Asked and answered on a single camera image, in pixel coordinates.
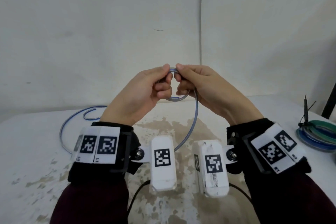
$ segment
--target hand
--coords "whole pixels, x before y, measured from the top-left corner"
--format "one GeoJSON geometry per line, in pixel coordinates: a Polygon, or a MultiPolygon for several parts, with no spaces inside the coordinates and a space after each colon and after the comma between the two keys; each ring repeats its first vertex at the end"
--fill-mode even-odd
{"type": "Polygon", "coordinates": [[[171,97],[173,75],[169,69],[170,66],[165,64],[138,73],[106,108],[100,121],[136,124],[160,99],[171,97]],[[156,83],[163,78],[164,82],[156,83]]]}
{"type": "Polygon", "coordinates": [[[176,64],[176,68],[181,74],[174,73],[175,79],[180,83],[177,95],[186,95],[190,90],[189,95],[195,97],[192,90],[196,88],[198,101],[225,118],[230,125],[263,118],[247,97],[210,67],[176,64]]]}

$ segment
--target black pole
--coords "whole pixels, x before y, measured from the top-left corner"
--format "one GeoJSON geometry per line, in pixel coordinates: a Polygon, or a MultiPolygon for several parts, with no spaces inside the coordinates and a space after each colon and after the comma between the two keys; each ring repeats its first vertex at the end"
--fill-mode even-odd
{"type": "Polygon", "coordinates": [[[327,103],[325,104],[325,107],[322,112],[322,117],[329,119],[332,111],[334,110],[334,107],[336,105],[336,83],[334,85],[333,90],[331,91],[331,94],[329,96],[329,99],[327,103]]]}

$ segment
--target fingernail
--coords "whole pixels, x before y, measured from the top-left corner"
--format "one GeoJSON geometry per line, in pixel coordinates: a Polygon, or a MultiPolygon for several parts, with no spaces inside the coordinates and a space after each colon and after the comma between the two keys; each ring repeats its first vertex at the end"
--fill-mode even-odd
{"type": "Polygon", "coordinates": [[[177,63],[177,64],[176,64],[176,68],[178,68],[178,69],[182,69],[182,68],[183,68],[183,65],[177,63]]]}

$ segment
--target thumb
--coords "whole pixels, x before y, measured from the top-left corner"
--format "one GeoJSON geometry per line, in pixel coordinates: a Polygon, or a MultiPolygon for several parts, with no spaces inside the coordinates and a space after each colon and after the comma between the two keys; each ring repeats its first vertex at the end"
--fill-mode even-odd
{"type": "Polygon", "coordinates": [[[191,68],[181,65],[181,64],[176,64],[176,68],[180,75],[190,81],[195,87],[200,84],[200,81],[202,80],[202,75],[199,75],[195,71],[193,71],[191,68]]]}

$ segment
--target white plastic housing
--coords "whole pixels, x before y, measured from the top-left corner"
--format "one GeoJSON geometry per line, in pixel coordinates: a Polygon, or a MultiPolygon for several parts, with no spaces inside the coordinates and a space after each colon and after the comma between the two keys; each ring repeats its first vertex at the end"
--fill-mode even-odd
{"type": "Polygon", "coordinates": [[[229,192],[223,147],[218,140],[193,143],[196,182],[199,191],[207,197],[224,197],[229,192]]]}
{"type": "Polygon", "coordinates": [[[173,138],[156,136],[150,142],[150,184],[153,191],[176,188],[176,167],[173,138]]]}

